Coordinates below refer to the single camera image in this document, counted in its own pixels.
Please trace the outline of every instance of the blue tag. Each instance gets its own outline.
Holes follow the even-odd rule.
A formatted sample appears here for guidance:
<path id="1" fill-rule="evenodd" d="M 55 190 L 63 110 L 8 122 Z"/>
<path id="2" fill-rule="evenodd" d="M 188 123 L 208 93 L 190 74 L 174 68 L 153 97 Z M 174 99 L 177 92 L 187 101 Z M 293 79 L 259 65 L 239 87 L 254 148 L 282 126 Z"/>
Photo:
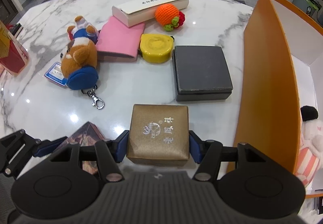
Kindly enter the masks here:
<path id="1" fill-rule="evenodd" d="M 60 86 L 66 86 L 67 79 L 64 78 L 60 69 L 61 63 L 55 62 L 54 65 L 45 73 L 45 77 Z"/>

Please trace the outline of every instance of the gray box lid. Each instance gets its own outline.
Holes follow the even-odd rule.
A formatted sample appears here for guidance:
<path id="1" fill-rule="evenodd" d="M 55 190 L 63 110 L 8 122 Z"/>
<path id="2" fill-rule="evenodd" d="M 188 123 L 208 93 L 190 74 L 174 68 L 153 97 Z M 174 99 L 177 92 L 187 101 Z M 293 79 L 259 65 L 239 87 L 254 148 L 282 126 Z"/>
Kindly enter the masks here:
<path id="1" fill-rule="evenodd" d="M 175 46 L 173 61 L 179 94 L 229 93 L 233 89 L 219 46 Z"/>

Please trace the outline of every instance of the brown plush head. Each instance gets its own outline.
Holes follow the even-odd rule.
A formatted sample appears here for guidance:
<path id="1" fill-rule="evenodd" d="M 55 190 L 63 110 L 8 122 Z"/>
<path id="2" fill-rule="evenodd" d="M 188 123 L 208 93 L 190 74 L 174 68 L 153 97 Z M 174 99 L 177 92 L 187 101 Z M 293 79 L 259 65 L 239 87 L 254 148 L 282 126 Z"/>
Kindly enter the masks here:
<path id="1" fill-rule="evenodd" d="M 75 38 L 63 50 L 61 60 L 61 70 L 65 78 L 86 65 L 96 68 L 98 55 L 95 44 L 88 38 Z"/>

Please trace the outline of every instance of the small brown box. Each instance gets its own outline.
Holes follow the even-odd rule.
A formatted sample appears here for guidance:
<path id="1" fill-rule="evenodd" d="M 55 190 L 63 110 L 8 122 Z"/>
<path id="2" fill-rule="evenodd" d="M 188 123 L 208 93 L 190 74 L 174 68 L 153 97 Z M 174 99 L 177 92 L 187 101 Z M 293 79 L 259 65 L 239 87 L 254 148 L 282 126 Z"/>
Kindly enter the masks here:
<path id="1" fill-rule="evenodd" d="M 133 106 L 128 159 L 137 164 L 184 166 L 189 156 L 187 106 Z"/>

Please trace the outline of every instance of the white marble tabletop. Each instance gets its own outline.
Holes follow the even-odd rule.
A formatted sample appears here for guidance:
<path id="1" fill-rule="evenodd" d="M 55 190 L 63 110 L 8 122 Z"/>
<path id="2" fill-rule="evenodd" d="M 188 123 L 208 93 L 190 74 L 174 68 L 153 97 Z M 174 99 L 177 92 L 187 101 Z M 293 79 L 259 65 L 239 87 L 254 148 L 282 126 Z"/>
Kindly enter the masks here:
<path id="1" fill-rule="evenodd" d="M 97 110 L 81 92 L 61 88 L 44 74 L 59 61 L 68 43 L 66 29 L 77 15 L 83 15 L 97 29 L 111 16 L 111 7 L 130 0 L 51 0 L 31 8 L 20 20 L 23 30 L 18 40 L 28 49 L 30 62 L 17 77 L 3 74 L 0 79 L 0 136 L 25 129 L 41 140 L 69 136 L 86 121 L 93 122 L 106 138 L 115 139 L 129 129 L 134 104 L 188 105 L 189 127 L 203 140 L 214 139 L 225 146 L 233 144 L 242 90 L 243 30 L 252 8 L 232 0 L 190 0 L 183 10 L 184 25 L 168 33 L 175 45 L 221 46 L 230 71 L 233 91 L 227 100 L 177 103 L 172 62 L 150 64 L 138 57 L 134 63 L 99 64 L 96 95 L 105 102 Z M 154 20 L 145 33 L 165 33 Z M 23 172 L 35 165 L 31 159 Z M 154 170 L 134 165 L 127 158 L 123 172 Z M 184 169 L 193 176 L 193 160 Z"/>

